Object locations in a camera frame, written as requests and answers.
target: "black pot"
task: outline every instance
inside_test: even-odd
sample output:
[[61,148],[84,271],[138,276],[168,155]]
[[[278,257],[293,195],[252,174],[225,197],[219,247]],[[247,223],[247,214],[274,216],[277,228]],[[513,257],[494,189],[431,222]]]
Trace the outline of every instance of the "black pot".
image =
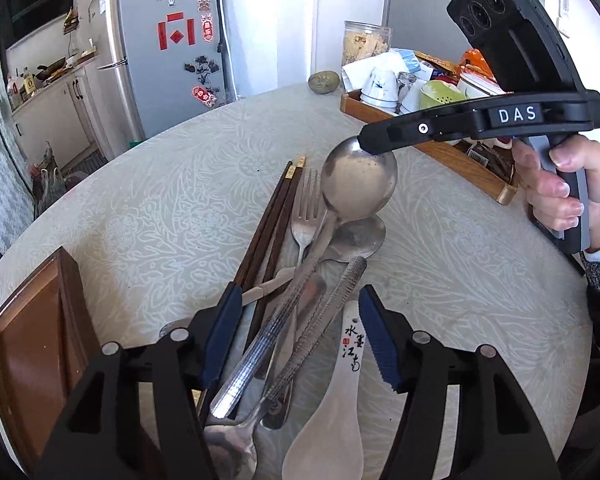
[[63,57],[62,59],[58,59],[58,61],[53,62],[49,66],[39,65],[38,70],[42,70],[42,72],[38,72],[36,74],[36,78],[40,79],[40,81],[44,81],[45,79],[48,79],[49,76],[51,76],[53,72],[55,72],[56,70],[58,70],[59,68],[62,68],[64,66],[65,61],[66,61],[66,58]]

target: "floor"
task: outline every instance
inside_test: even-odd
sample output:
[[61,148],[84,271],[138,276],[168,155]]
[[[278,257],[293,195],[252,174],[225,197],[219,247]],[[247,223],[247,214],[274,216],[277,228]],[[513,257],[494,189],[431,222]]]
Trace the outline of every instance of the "floor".
[[95,152],[87,155],[83,160],[74,164],[74,166],[66,172],[67,175],[71,173],[75,173],[76,171],[82,171],[87,175],[94,173],[96,170],[99,170],[103,167],[108,160],[104,158],[104,156],[100,153],[100,150],[96,150]]

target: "patterned tablecloth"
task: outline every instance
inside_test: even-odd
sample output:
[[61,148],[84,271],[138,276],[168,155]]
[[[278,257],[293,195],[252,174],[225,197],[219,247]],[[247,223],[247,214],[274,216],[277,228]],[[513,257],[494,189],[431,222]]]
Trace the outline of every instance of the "patterned tablecloth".
[[[100,342],[151,343],[165,323],[219,299],[286,161],[304,153],[308,167],[320,168],[331,148],[361,126],[338,111],[338,96],[317,96],[305,85],[175,126],[107,164],[27,229],[0,261],[0,305],[62,245],[80,267]],[[386,242],[369,259],[362,284],[372,283],[387,308],[448,346],[494,345],[558,455],[587,373],[586,282],[528,223],[520,198],[501,206],[413,148],[396,157],[398,186],[379,213]],[[296,256],[288,237],[281,264],[293,264]],[[320,268],[330,285],[342,270],[334,262]],[[258,428],[256,480],[280,478],[288,446],[329,383],[339,334],[334,323],[300,372],[285,427]],[[251,386],[248,400],[254,401],[262,384]],[[364,479],[372,480],[381,472],[405,399],[382,382],[371,348],[359,391]],[[457,402],[457,391],[449,396]],[[141,405],[143,423],[155,435],[146,388]],[[451,408],[438,478],[450,466],[453,415]]]

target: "silver refrigerator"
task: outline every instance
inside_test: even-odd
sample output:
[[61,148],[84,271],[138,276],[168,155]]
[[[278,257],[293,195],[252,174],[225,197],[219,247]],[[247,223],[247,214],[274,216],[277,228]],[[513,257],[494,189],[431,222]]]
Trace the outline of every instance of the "silver refrigerator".
[[89,20],[116,156],[234,100],[221,0],[91,0]]

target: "camera lens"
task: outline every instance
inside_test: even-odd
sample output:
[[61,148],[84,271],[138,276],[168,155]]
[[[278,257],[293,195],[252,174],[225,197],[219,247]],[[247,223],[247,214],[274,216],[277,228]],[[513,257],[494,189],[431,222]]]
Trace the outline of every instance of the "camera lens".
[[478,22],[478,25],[483,28],[491,27],[491,18],[489,17],[487,10],[481,6],[481,4],[472,2],[469,5],[469,10],[471,11],[472,16],[475,18],[475,21]]
[[462,17],[460,18],[460,25],[462,25],[462,28],[464,28],[464,31],[469,35],[472,36],[475,34],[475,28],[472,25],[472,23],[469,21],[468,18],[466,17]]
[[495,10],[498,14],[502,14],[504,12],[504,0],[487,0],[487,3],[491,9]]

